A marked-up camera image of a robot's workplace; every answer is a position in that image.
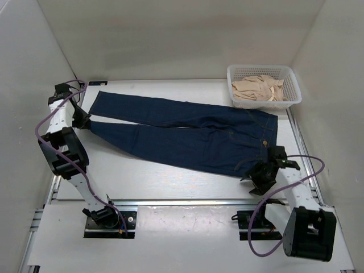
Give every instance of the black mounting plate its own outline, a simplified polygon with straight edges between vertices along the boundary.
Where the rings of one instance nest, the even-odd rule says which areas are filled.
[[[84,238],[111,238],[111,239],[134,239],[135,228],[137,226],[137,212],[135,211],[120,211],[124,217],[127,229],[126,233],[120,233],[120,224],[115,223],[115,227],[106,227],[97,225],[92,218],[87,217]]]

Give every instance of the folded clothing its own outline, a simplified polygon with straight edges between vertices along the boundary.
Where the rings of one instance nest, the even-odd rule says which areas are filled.
[[[245,77],[232,83],[234,97],[250,101],[288,101],[283,96],[283,82],[268,75]]]

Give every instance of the jeans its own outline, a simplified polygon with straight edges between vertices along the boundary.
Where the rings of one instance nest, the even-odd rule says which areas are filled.
[[[258,110],[99,92],[90,114],[139,123],[91,121],[90,130],[153,162],[242,177],[276,145],[275,115]]]

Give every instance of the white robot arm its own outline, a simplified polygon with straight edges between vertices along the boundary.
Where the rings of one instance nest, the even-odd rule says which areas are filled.
[[[258,212],[282,235],[285,254],[290,257],[330,261],[336,217],[327,207],[318,204],[308,186],[300,182],[300,167],[296,162],[287,159],[284,147],[269,148],[268,162],[258,163],[249,170],[248,175],[252,178],[255,187],[252,192],[255,194],[265,194],[275,183],[279,188],[285,188],[283,193],[289,207],[274,202],[275,204],[262,205]]]
[[[114,226],[114,223],[118,222],[119,216],[112,207],[105,205],[113,204],[106,193],[97,186],[91,177],[86,180],[79,170],[49,147],[51,145],[57,150],[63,149],[62,154],[87,173],[89,159],[73,128],[88,129],[90,115],[84,112],[73,98],[60,106],[72,94],[69,88],[70,86],[65,83],[56,85],[54,96],[48,99],[51,112],[57,108],[58,111],[53,115],[46,134],[42,135],[46,144],[38,141],[39,146],[52,172],[74,185],[88,203],[88,209],[85,208],[82,212],[92,218],[97,225]]]

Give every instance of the plastic basket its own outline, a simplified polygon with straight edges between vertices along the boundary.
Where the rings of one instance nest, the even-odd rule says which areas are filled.
[[[232,82],[260,75],[269,75],[276,80],[284,79],[283,94],[288,101],[244,101],[234,98]],[[227,68],[227,84],[235,108],[285,109],[293,104],[299,104],[302,100],[296,76],[292,69],[285,65],[230,65]]]

